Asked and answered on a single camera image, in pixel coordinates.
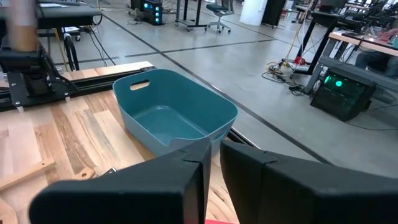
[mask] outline red object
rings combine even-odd
[[[206,220],[205,224],[232,224],[232,223],[219,222],[219,221],[214,221],[214,220]]]
[[[299,64],[299,65],[305,65],[306,61],[302,57],[296,57],[296,59],[294,59],[293,63]]]

